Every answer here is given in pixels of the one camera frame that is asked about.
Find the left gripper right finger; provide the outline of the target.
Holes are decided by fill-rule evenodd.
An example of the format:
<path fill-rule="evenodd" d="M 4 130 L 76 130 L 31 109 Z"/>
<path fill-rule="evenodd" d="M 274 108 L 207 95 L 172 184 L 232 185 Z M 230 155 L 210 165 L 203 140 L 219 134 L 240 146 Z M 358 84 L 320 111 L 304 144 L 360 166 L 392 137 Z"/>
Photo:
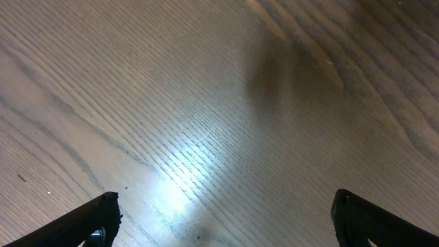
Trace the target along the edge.
<path fill-rule="evenodd" d="M 438 245 L 438 236 L 346 189 L 336 191 L 331 219 L 341 247 L 371 247 L 373 244 L 380 247 Z"/>

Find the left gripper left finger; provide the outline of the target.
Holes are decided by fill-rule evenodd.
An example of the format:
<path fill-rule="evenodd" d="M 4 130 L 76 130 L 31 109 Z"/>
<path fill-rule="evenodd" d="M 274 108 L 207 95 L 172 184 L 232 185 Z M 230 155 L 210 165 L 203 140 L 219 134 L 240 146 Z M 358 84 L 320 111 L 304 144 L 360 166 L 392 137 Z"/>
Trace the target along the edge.
<path fill-rule="evenodd" d="M 107 191 L 6 246 L 111 247 L 122 219 L 118 198 L 117 192 Z"/>

